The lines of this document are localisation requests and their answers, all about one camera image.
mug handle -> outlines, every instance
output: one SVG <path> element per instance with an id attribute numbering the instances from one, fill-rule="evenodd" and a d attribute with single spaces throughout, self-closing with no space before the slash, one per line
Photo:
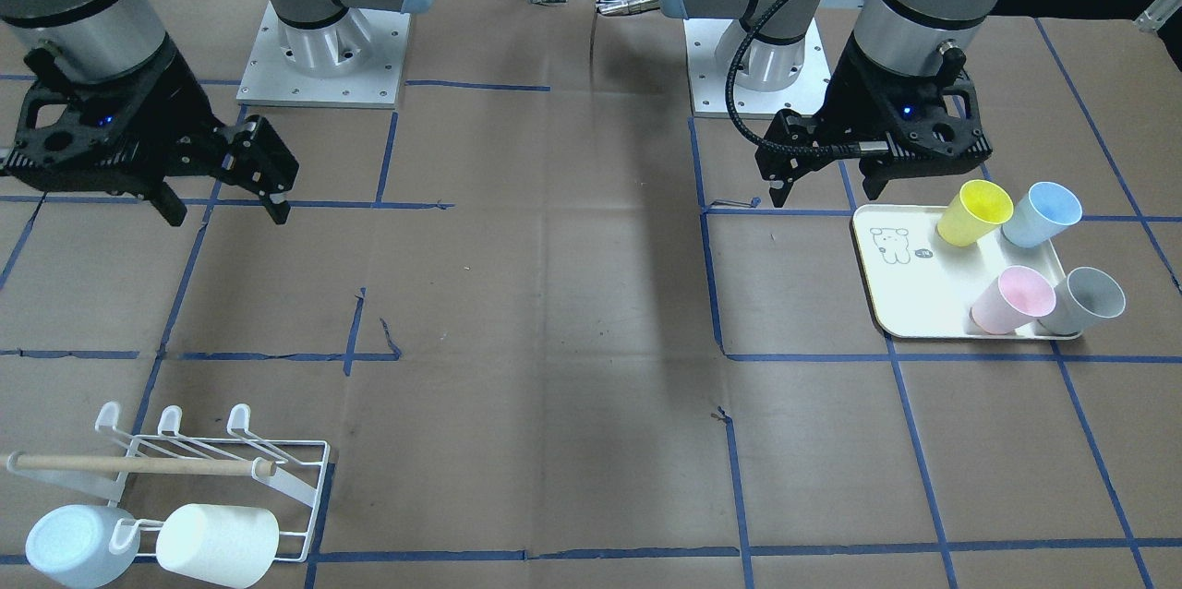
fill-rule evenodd
<path id="1" fill-rule="evenodd" d="M 111 539 L 106 543 L 106 549 L 112 555 L 122 555 L 131 548 L 131 542 L 135 541 L 139 531 L 156 531 L 163 525 L 164 523 L 157 519 L 119 518 L 111 530 Z"/>

yellow cup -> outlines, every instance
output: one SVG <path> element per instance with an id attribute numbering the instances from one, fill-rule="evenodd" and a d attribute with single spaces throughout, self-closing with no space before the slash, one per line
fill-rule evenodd
<path id="1" fill-rule="evenodd" d="M 936 232 L 956 247 L 968 247 L 1004 225 L 1013 214 L 1014 202 L 1000 186 L 989 181 L 968 181 L 940 216 Z"/>

cartoon bear print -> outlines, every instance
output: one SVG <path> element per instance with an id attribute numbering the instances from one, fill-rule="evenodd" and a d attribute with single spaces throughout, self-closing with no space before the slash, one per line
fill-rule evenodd
<path id="1" fill-rule="evenodd" d="M 883 255 L 883 261 L 888 264 L 910 264 L 911 252 L 907 245 L 907 229 L 870 229 L 870 235 L 875 239 L 878 252 Z"/>

mug rack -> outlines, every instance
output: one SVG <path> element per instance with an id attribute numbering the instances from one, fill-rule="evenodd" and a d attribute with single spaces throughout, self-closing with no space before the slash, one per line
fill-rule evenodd
<path id="1" fill-rule="evenodd" d="M 251 431 L 251 407 L 242 403 L 229 412 L 226 438 L 183 434 L 181 408 L 176 404 L 161 412 L 156 434 L 131 434 L 119 429 L 119 413 L 118 402 L 103 404 L 95 420 L 95 432 L 121 446 L 124 449 L 122 458 L 31 455 L 18 451 L 8 455 L 6 466 L 17 475 L 106 499 L 108 506 L 119 505 L 128 475 L 132 473 L 249 477 L 309 507 L 304 531 L 279 532 L 284 537 L 303 539 L 299 556 L 277 555 L 274 561 L 307 559 L 329 467 L 331 449 L 327 441 L 264 439 Z M 317 459 L 296 458 L 293 452 L 300 448 L 313 448 Z M 316 471 L 316 480 L 307 483 L 287 471 L 296 467 Z M 115 472 L 118 475 L 110 479 L 97 472 Z M 158 531 L 162 524 L 156 519 L 123 518 L 115 526 L 111 545 L 125 546 L 137 531 Z M 155 558 L 156 554 L 138 552 L 136 556 Z"/>

pink cup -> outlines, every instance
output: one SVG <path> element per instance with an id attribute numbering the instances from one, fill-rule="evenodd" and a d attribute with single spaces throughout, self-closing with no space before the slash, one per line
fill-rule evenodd
<path id="1" fill-rule="evenodd" d="M 1005 335 L 1054 310 L 1054 287 L 1038 271 L 1009 266 L 973 303 L 969 316 L 991 335 Z"/>

